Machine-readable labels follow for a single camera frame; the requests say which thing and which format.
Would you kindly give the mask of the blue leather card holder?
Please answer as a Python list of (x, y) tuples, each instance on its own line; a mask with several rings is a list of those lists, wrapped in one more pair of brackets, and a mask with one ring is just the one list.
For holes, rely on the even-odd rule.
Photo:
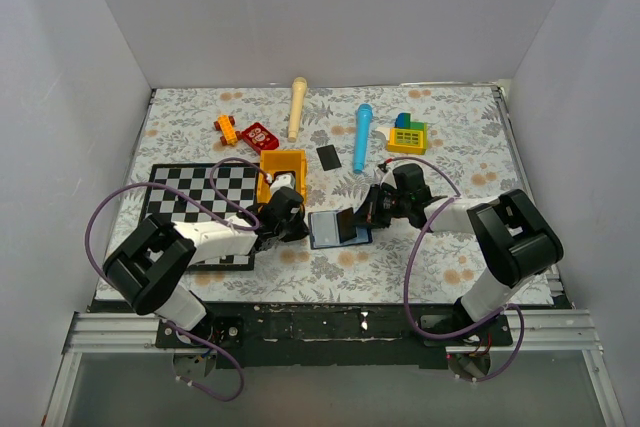
[(373, 241), (369, 229), (355, 226), (352, 208), (311, 212), (308, 221), (312, 250), (371, 244)]

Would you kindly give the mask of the black credit card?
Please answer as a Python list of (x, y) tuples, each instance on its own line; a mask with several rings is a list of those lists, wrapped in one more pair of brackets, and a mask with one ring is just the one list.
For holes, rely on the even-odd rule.
[(331, 171), (342, 166), (334, 145), (326, 145), (316, 149), (324, 171)]

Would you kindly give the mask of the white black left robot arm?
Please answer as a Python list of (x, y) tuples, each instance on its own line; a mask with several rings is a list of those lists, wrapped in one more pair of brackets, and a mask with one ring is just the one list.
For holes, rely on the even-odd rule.
[(178, 327), (193, 347), (214, 332), (214, 315), (180, 285), (187, 269), (225, 257), (251, 257), (280, 242), (308, 235), (303, 196), (281, 187), (223, 222), (172, 222), (151, 214), (107, 258), (102, 272), (138, 315), (155, 314)]

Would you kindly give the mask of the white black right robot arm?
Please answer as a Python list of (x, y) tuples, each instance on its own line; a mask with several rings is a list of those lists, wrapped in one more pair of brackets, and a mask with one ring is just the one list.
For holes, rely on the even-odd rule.
[[(475, 344), (486, 336), (489, 322), (507, 307), (522, 285), (564, 257), (564, 247), (523, 190), (513, 189), (497, 197), (463, 198), (453, 186), (452, 196), (436, 196), (426, 184), (423, 166), (446, 176), (435, 165), (417, 157), (389, 158), (379, 164), (379, 170), (392, 175), (393, 182), (381, 180), (370, 186), (354, 213), (353, 224), (382, 229), (394, 219), (406, 219), (418, 229), (403, 281), (407, 319), (415, 332), (426, 339), (458, 339)], [(425, 330), (414, 320), (409, 306), (410, 276), (423, 238), (441, 232), (473, 234), (486, 268), (456, 300), (450, 316)]]

